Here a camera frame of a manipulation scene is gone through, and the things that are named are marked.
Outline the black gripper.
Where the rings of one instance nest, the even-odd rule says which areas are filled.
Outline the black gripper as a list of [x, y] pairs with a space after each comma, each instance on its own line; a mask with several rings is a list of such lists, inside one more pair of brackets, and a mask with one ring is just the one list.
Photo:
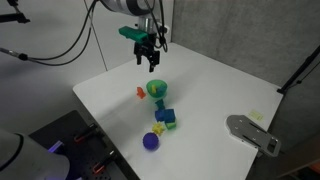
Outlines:
[[141, 65], [142, 57], [146, 57], [149, 61], [149, 72], [154, 71], [155, 65], [160, 62], [160, 52], [155, 50], [156, 37], [148, 36], [143, 43], [134, 44], [134, 54], [136, 55], [137, 65]]

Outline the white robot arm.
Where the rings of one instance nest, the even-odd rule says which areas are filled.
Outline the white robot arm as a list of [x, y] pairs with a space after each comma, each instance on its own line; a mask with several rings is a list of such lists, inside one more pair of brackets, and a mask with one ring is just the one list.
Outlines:
[[[93, 0], [83, 31], [92, 30], [91, 17], [96, 4], [111, 12], [138, 18], [132, 28], [124, 26], [118, 33], [134, 42], [137, 60], [147, 59], [149, 70], [160, 63], [160, 52], [167, 49], [163, 0]], [[1, 180], [65, 180], [70, 171], [69, 159], [56, 154], [21, 133], [1, 132]]]

